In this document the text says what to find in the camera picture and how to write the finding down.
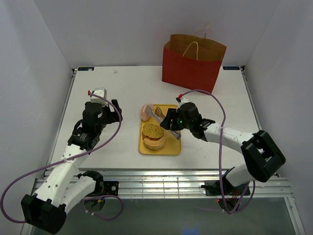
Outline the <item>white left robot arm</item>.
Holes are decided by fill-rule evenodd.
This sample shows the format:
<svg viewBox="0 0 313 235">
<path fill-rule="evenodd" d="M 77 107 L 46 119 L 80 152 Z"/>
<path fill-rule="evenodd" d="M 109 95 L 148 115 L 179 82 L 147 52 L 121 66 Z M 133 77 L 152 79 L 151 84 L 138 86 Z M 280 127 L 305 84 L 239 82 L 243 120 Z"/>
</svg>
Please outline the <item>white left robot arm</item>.
<svg viewBox="0 0 313 235">
<path fill-rule="evenodd" d="M 21 201 L 26 223 L 56 234 L 63 227 L 67 213 L 85 196 L 100 195 L 103 192 L 103 177 L 94 171 L 79 176 L 78 182 L 69 183 L 87 159 L 90 152 L 100 141 L 100 135 L 108 124 L 122 121 L 122 110 L 118 101 L 109 103 L 103 100 L 86 102 L 82 119 L 76 122 L 72 134 L 67 141 L 64 154 L 56 164 L 46 181 L 32 194 L 26 194 Z"/>
</svg>

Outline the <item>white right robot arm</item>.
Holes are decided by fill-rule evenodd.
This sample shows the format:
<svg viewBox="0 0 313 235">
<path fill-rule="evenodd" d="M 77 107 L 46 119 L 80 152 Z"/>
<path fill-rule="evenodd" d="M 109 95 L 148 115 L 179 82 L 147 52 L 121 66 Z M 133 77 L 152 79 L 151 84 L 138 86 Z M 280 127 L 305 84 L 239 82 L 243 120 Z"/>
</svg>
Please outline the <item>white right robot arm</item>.
<svg viewBox="0 0 313 235">
<path fill-rule="evenodd" d="M 177 109 L 170 108 L 160 126 L 172 132 L 187 129 L 199 140 L 218 143 L 242 154 L 244 164 L 222 175 L 221 189 L 226 194 L 233 194 L 240 185 L 250 181 L 267 182 L 286 162 L 268 132 L 247 133 L 224 128 L 213 120 L 203 118 L 192 102 L 184 103 Z"/>
</svg>

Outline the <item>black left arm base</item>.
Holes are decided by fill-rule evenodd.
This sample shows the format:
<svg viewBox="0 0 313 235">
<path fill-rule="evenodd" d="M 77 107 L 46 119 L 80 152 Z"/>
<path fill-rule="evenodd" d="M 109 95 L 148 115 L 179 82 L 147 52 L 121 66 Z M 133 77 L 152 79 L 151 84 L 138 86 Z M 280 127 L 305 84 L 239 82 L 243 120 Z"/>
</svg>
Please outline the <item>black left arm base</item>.
<svg viewBox="0 0 313 235">
<path fill-rule="evenodd" d="M 100 195 L 118 195 L 118 181 L 102 181 L 100 184 Z"/>
</svg>

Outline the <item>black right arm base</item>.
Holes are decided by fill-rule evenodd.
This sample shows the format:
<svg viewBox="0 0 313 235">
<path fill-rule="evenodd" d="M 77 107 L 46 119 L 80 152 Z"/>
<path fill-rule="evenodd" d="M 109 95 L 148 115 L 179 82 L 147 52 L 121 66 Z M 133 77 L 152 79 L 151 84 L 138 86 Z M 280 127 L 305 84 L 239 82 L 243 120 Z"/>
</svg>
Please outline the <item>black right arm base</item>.
<svg viewBox="0 0 313 235">
<path fill-rule="evenodd" d="M 223 183 L 225 196 L 240 196 L 245 190 L 246 184 L 241 184 L 238 187 L 233 187 Z M 208 180 L 205 181 L 201 188 L 205 190 L 206 196 L 219 196 L 221 195 L 220 181 Z"/>
</svg>

